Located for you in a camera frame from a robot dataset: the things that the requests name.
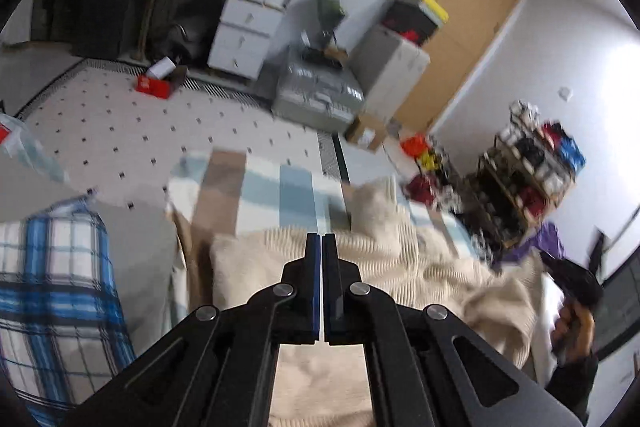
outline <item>wooden door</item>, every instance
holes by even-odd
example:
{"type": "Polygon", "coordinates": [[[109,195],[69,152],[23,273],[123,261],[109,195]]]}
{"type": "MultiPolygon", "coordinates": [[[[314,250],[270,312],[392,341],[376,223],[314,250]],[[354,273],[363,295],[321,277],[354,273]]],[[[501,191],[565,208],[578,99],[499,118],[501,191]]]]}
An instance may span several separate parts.
{"type": "Polygon", "coordinates": [[[423,46],[431,64],[394,115],[428,129],[464,84],[518,0],[436,0],[449,21],[423,46]]]}

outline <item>wall outlet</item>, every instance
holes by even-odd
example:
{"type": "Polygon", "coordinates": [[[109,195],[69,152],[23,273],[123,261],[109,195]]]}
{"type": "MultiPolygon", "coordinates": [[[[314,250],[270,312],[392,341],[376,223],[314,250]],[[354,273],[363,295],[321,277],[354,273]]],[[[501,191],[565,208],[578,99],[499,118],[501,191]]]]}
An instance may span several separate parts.
{"type": "Polygon", "coordinates": [[[569,102],[569,100],[571,100],[571,97],[574,95],[574,92],[570,87],[561,87],[558,90],[558,94],[560,95],[560,98],[562,98],[565,102],[569,102]]]}

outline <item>gray storage box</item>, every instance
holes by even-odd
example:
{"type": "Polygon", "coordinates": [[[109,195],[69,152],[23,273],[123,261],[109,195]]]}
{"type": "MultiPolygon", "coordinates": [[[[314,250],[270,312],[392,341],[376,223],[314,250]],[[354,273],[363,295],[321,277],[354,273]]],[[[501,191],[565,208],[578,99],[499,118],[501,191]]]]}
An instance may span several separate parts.
{"type": "Polygon", "coordinates": [[[306,62],[292,46],[271,112],[325,132],[344,133],[362,108],[364,97],[348,68],[335,70],[306,62]]]}

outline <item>blue plaid pillow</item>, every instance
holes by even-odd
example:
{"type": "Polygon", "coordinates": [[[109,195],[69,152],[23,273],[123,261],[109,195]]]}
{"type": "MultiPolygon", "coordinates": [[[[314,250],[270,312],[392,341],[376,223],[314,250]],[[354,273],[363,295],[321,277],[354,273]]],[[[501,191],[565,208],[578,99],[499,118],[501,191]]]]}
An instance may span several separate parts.
{"type": "Polygon", "coordinates": [[[0,365],[40,425],[133,360],[107,232],[87,199],[0,224],[0,365]]]}

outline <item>tiled floor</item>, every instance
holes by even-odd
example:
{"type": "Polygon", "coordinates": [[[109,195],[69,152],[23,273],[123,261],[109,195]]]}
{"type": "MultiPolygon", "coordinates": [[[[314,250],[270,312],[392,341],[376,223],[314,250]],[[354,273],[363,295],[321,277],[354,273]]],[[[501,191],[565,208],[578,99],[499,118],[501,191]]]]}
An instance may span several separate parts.
{"type": "Polygon", "coordinates": [[[171,169],[186,152],[247,151],[321,171],[318,134],[262,109],[184,89],[169,100],[132,90],[131,74],[87,67],[26,122],[79,191],[126,205],[163,206],[171,169]]]}

